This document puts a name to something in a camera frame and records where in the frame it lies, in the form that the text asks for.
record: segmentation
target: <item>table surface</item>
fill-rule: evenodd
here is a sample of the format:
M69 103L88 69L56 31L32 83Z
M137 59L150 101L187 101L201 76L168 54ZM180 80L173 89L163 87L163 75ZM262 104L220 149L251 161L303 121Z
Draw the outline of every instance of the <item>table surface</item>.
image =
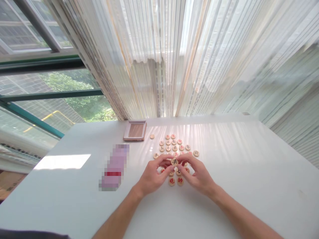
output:
M159 141L174 133L199 150L217 184L284 238L318 238L319 170L252 116L148 119L144 142L122 140L126 123L76 124L0 205L0 228L91 238L159 153ZM122 184L101 192L104 164L113 145L123 143L130 154ZM165 234L240 238L222 211L187 182L165 182L144 198L125 238Z

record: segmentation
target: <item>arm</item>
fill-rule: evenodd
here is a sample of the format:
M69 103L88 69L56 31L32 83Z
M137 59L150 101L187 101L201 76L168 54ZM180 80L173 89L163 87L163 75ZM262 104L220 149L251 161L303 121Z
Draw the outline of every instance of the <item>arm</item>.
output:
M124 237L125 231L142 199L147 194L156 191L164 183L169 173L174 171L174 166L171 165L170 160L166 160L167 158L171 159L173 156L164 154L156 160L148 162L140 180L132 187L123 202L100 227L92 239L121 239ZM161 174L157 171L159 167L165 168L165 171Z
M190 154L182 154L177 157L177 160L180 162L177 167L189 184L215 202L243 238L283 239L218 186L201 161ZM185 162L191 164L195 171L193 175L189 174L183 167Z

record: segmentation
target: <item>finger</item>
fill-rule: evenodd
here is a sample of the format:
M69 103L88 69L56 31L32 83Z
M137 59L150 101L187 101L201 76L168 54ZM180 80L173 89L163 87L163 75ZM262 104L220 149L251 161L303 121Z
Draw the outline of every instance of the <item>finger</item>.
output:
M180 164L182 164L182 166L184 166L186 162L189 162L194 170L196 170L196 165L198 165L198 163L200 162L198 159L196 159L190 154L182 154L178 156L176 159Z
M174 167L173 165L167 167L167 168L164 170L164 172L162 172L162 173L160 174L160 176L165 180L165 178L167 178L167 177L169 176L169 174L174 171L174 168L175 168L175 167Z
M156 164L160 164L164 159L172 159L172 158L174 158L173 155L162 154L157 159L155 159L154 161L155 161Z
M163 168L167 168L169 166L171 166L171 162L168 159L164 159L162 162L159 163L159 167L163 167Z
M177 165L177 168L181 172L182 176L184 176L184 178L187 180L187 182L192 184L194 180L193 176L190 173L188 173L186 169L180 164Z

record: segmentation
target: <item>left hand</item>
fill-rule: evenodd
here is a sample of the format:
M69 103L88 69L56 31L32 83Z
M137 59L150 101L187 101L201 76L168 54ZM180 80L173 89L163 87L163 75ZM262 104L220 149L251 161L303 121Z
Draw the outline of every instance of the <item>left hand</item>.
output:
M148 162L140 180L134 186L142 197L155 192L164 183L170 172L174 171L175 167L171 165L170 160L167 160L172 158L174 156L163 154L157 159ZM159 167L165 168L161 174L157 171Z

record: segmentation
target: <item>cardboard box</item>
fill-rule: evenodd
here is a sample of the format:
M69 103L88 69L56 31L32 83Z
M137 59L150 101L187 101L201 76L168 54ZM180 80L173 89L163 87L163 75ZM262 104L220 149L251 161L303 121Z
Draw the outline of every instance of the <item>cardboard box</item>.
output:
M0 200L4 200L22 182L27 174L3 171L0 173Z

